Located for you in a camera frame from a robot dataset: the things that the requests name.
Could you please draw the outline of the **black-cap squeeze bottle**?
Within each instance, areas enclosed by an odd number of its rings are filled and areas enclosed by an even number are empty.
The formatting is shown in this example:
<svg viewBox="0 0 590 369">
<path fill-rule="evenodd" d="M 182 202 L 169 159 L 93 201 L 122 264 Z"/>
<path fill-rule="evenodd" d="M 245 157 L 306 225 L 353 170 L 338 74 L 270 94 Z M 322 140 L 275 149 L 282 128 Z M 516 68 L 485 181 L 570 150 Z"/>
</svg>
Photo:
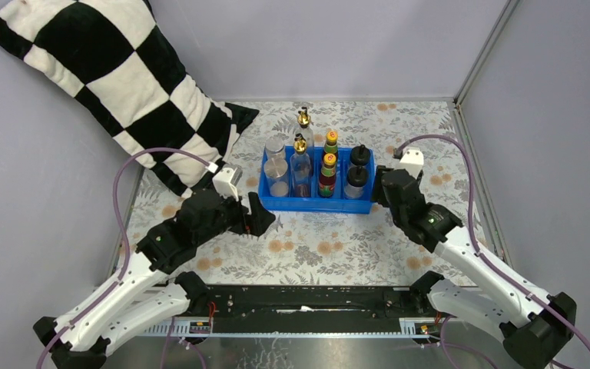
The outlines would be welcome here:
<svg viewBox="0 0 590 369">
<path fill-rule="evenodd" d="M 369 173 L 364 166 L 351 166 L 346 174 L 343 193 L 345 198 L 359 199 L 363 196 Z"/>
<path fill-rule="evenodd" d="M 350 151 L 350 167 L 366 167 L 372 158 L 371 150 L 365 145 L 358 145 Z"/>
</svg>

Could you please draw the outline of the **blue plastic divided bin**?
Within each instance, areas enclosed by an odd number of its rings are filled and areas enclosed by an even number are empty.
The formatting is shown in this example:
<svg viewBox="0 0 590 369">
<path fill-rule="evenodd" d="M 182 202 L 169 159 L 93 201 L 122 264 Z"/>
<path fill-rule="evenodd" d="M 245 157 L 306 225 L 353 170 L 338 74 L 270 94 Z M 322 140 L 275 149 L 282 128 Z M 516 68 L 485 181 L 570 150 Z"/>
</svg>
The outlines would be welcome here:
<svg viewBox="0 0 590 369">
<path fill-rule="evenodd" d="M 330 198 L 321 198 L 318 193 L 318 177 L 322 165 L 322 151 L 320 147 L 315 147 L 315 169 L 311 178 L 311 196 L 308 198 L 297 198 L 290 191 L 288 197 L 274 197 L 270 194 L 267 176 L 264 173 L 264 164 L 267 156 L 264 155 L 261 162 L 260 183 L 258 187 L 258 196 L 262 205 L 269 211 L 310 211 L 310 212 L 335 212 L 347 214 L 369 214 L 373 202 L 370 196 L 373 189 L 374 176 L 376 172 L 373 151 L 370 152 L 369 163 L 366 165 L 368 179 L 363 187 L 363 195 L 357 199 L 348 198 L 344 194 L 344 185 L 346 182 L 346 173 L 350 168 L 351 147 L 339 148 L 339 161 L 337 166 L 337 180 L 334 193 Z"/>
</svg>

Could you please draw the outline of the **silver-lid glass shaker jar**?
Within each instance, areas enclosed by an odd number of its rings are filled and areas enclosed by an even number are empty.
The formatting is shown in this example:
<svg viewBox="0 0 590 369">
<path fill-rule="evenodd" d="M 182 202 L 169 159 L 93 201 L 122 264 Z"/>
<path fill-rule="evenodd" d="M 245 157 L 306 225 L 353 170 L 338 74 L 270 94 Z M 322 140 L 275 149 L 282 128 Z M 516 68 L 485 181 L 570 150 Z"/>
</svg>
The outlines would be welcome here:
<svg viewBox="0 0 590 369">
<path fill-rule="evenodd" d="M 270 195 L 276 198 L 285 198 L 290 193 L 289 168 L 283 158 L 268 158 L 264 163 L 264 174 L 267 178 L 267 187 Z"/>
</svg>

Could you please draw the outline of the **yellow-cap sauce bottle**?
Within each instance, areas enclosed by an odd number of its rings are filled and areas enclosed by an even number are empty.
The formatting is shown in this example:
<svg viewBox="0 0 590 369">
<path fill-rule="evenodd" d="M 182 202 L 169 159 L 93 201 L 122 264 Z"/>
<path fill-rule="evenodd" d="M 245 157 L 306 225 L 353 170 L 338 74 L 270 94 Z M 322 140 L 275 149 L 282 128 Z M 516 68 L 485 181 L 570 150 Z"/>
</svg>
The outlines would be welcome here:
<svg viewBox="0 0 590 369">
<path fill-rule="evenodd" d="M 335 154 L 328 153 L 323 156 L 318 177 L 318 195 L 321 198 L 331 198 L 333 196 L 336 185 L 336 165 L 337 157 Z"/>
<path fill-rule="evenodd" d="M 337 133 L 337 131 L 335 131 L 335 130 L 329 130 L 326 133 L 326 141 L 325 141 L 325 144 L 323 146 L 323 155 L 332 154 L 336 158 L 338 157 L 337 140 L 338 140 L 338 133 Z"/>
</svg>

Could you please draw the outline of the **clear gold-cap bottle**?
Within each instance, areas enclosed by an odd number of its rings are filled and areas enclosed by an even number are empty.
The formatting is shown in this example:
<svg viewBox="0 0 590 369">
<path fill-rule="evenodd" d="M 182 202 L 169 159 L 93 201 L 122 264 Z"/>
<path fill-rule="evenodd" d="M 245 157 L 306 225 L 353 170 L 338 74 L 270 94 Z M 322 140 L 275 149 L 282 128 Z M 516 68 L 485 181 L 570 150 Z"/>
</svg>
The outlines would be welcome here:
<svg viewBox="0 0 590 369">
<path fill-rule="evenodd" d="M 307 142 L 302 134 L 296 134 L 293 140 L 294 153 L 290 157 L 290 178 L 292 195 L 296 198 L 309 198 L 311 196 L 311 172 L 312 164 L 307 154 Z"/>
<path fill-rule="evenodd" d="M 311 128 L 311 118 L 308 112 L 308 107 L 303 106 L 298 111 L 297 116 L 298 133 L 303 136 L 307 142 L 307 149 L 313 150 L 315 148 L 314 133 Z"/>
</svg>

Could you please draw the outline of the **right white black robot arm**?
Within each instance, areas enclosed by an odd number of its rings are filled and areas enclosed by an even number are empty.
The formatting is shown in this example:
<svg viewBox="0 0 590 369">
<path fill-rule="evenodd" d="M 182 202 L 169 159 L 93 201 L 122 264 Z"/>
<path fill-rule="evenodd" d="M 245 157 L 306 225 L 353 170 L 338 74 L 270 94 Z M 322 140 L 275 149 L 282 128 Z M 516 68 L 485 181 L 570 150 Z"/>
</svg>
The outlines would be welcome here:
<svg viewBox="0 0 590 369">
<path fill-rule="evenodd" d="M 573 338 L 577 304 L 565 292 L 550 294 L 470 238 L 460 218 L 426 201 L 418 181 L 404 169 L 377 166 L 372 199 L 390 210 L 411 242 L 448 261 L 481 293 L 427 272 L 411 287 L 409 304 L 422 317 L 451 314 L 490 334 L 523 368 L 545 368 Z"/>
</svg>

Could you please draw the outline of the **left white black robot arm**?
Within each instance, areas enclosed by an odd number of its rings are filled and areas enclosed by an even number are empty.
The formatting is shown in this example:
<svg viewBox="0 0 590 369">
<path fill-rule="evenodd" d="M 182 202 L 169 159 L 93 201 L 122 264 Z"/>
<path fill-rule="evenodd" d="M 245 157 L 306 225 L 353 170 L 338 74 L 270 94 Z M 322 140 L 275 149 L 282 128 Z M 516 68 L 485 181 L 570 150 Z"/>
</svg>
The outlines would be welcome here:
<svg viewBox="0 0 590 369">
<path fill-rule="evenodd" d="M 34 332 L 57 368 L 100 368 L 120 346 L 169 317 L 197 316 L 211 305 L 211 292 L 193 271 L 141 303 L 135 299 L 195 258 L 197 249 L 226 232 L 261 236 L 276 217 L 256 192 L 225 198 L 202 190 L 185 200 L 175 216 L 152 227 L 119 272 L 87 299 L 59 317 L 42 317 Z"/>
</svg>

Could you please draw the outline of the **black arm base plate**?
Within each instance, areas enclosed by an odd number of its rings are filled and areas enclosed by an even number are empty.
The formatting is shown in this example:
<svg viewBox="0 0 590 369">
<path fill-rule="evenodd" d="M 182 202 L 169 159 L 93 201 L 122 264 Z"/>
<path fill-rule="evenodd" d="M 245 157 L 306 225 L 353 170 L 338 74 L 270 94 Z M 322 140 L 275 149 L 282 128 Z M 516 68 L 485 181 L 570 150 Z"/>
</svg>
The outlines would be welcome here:
<svg viewBox="0 0 590 369">
<path fill-rule="evenodd" d="M 233 285 L 210 286 L 195 307 L 180 313 L 212 323 L 215 334 L 403 334 L 445 315 L 407 287 Z"/>
</svg>

